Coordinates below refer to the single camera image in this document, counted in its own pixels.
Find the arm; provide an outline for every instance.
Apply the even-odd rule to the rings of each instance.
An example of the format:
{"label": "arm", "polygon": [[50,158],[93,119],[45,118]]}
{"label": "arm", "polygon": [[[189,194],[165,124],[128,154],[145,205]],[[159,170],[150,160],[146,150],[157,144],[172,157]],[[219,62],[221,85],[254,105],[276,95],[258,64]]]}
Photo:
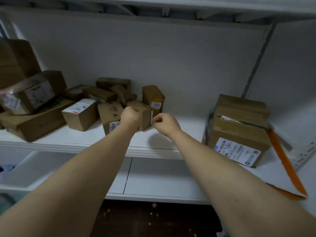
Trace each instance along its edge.
{"label": "arm", "polygon": [[236,162],[183,132],[172,115],[161,113],[154,121],[155,128],[176,144],[232,237],[316,236],[316,218]]}
{"label": "arm", "polygon": [[121,124],[55,171],[0,216],[2,236],[89,236],[142,115],[125,108]]}

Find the person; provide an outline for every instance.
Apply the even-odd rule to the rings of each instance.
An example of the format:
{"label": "person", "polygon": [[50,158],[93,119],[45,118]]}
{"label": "person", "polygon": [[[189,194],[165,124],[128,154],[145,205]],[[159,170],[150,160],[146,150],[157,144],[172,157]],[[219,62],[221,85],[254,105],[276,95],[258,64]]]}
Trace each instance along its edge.
{"label": "person", "polygon": [[[316,218],[234,161],[183,132],[170,114],[154,117],[232,237],[316,236]],[[56,170],[0,216],[5,237],[89,236],[142,115],[126,107],[120,125]]]}

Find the fist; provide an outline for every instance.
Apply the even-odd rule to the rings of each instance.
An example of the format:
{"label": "fist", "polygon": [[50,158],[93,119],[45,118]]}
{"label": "fist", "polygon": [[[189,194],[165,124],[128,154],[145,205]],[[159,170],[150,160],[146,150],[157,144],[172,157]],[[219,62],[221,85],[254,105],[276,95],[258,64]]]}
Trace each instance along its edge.
{"label": "fist", "polygon": [[160,133],[167,137],[174,132],[180,131],[180,125],[173,115],[160,113],[153,118],[155,128]]}
{"label": "fist", "polygon": [[126,107],[121,114],[121,124],[127,124],[135,128],[139,128],[142,122],[143,115],[131,106]]}

